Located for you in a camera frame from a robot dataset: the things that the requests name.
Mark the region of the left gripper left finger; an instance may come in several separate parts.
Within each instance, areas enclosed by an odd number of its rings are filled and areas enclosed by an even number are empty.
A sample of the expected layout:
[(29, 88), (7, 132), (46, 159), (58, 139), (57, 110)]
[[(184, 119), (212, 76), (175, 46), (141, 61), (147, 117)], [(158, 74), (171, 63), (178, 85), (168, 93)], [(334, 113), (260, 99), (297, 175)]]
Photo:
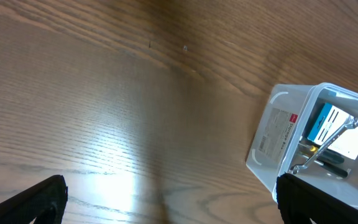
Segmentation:
[(64, 176), (53, 175), (0, 203), (0, 223), (61, 224), (68, 201)]

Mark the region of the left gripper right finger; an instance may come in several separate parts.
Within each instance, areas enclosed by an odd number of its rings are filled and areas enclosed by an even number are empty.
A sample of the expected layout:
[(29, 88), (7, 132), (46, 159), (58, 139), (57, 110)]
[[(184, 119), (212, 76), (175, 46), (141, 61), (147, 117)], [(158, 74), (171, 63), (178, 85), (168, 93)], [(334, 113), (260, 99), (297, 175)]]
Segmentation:
[(358, 224), (358, 210), (292, 174), (277, 178), (278, 209), (284, 224)]

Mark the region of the black yellow screwdriver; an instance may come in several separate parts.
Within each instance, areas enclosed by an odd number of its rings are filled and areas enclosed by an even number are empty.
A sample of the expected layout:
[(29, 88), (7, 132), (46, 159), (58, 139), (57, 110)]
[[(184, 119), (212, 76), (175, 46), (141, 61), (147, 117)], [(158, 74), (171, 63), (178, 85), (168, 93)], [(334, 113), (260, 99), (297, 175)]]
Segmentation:
[[(316, 147), (314, 145), (307, 145), (307, 144), (298, 144), (298, 148), (301, 151), (302, 154), (305, 154), (308, 157), (313, 156), (317, 153), (319, 147)], [(329, 149), (325, 150), (318, 158), (317, 160), (321, 162), (328, 162), (330, 164), (338, 165), (344, 163), (344, 158), (337, 152), (330, 151)]]

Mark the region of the clear plastic storage container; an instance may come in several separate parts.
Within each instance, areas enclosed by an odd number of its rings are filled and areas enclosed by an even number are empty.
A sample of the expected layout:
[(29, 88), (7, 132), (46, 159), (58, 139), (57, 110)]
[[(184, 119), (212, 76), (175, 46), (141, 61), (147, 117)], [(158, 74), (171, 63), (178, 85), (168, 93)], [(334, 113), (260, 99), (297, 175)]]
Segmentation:
[[(246, 161), (247, 167), (272, 195), (277, 194), (278, 177), (310, 158), (301, 153), (298, 144), (320, 147), (307, 140), (307, 135), (325, 103), (358, 118), (358, 93), (332, 83), (276, 85), (273, 88)], [(356, 160), (341, 156), (345, 161), (337, 166), (349, 173), (344, 179), (315, 162), (294, 175), (358, 209), (358, 156)]]

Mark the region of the blue white screw box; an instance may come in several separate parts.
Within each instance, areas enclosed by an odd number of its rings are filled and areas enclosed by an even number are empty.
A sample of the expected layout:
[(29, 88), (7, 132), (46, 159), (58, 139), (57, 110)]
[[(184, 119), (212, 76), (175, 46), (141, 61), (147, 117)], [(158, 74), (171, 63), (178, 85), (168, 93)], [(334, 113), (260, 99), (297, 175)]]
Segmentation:
[[(348, 117), (350, 117), (349, 113), (330, 103), (325, 103), (307, 135), (307, 140), (319, 146), (322, 145), (346, 122)], [(356, 160), (358, 156), (358, 127), (343, 132), (328, 149)]]

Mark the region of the silver combination wrench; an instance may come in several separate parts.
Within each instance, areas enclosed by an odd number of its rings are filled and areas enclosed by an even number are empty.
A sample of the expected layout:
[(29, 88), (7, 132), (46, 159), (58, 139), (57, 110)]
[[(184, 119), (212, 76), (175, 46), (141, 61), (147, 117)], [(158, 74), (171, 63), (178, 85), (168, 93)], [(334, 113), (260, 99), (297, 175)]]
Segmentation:
[(299, 171), (307, 169), (310, 164), (312, 164), (317, 158), (322, 155), (323, 152), (325, 152), (328, 147), (336, 141), (339, 136), (341, 136), (344, 132), (346, 132), (348, 129), (355, 129), (358, 127), (358, 118), (355, 118), (353, 116), (349, 116), (344, 124), (342, 124), (330, 137), (327, 138), (325, 142), (322, 143), (322, 145), (319, 147), (316, 153), (314, 153), (309, 159), (307, 159), (303, 164), (297, 164), (290, 168), (291, 174), (297, 174)]

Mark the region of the small black-handled hammer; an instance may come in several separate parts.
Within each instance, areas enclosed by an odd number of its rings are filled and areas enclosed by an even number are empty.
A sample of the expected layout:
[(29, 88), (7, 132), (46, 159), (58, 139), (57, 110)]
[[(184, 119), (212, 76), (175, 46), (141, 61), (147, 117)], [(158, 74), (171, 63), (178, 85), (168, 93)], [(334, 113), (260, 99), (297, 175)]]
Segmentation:
[(317, 159), (314, 160), (314, 162), (315, 162), (317, 165), (319, 165), (320, 167), (322, 167), (323, 169), (329, 171), (330, 173), (335, 174), (335, 175), (336, 175), (337, 177), (339, 177), (339, 178), (344, 179), (344, 178), (346, 178), (346, 177), (349, 175), (348, 171), (346, 171), (346, 170), (344, 170), (344, 169), (338, 167), (337, 165), (330, 164), (330, 163), (328, 163), (328, 162), (321, 162), (321, 161), (319, 161), (319, 160), (317, 160)]

